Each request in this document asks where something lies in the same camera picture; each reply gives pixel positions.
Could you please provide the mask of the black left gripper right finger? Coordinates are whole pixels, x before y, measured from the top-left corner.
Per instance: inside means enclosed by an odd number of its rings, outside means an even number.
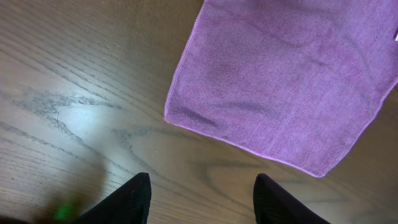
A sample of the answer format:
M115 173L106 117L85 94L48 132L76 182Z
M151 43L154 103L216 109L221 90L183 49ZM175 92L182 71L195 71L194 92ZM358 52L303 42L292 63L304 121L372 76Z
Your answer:
M258 174L253 205L257 224L329 224L266 174Z

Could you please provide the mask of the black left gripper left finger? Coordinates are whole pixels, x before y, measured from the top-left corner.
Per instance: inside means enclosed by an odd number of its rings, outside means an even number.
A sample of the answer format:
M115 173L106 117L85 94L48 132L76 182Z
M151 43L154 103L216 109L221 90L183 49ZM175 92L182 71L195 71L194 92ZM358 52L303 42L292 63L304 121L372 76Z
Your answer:
M149 174L140 172L72 224L146 224L151 195Z

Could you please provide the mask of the purple microfiber cloth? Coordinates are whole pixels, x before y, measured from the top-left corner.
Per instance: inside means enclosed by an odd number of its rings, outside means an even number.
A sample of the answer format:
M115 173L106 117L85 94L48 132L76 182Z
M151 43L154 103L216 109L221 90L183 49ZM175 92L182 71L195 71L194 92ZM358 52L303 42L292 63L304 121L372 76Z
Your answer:
M205 1L166 122L325 176L397 84L397 1Z

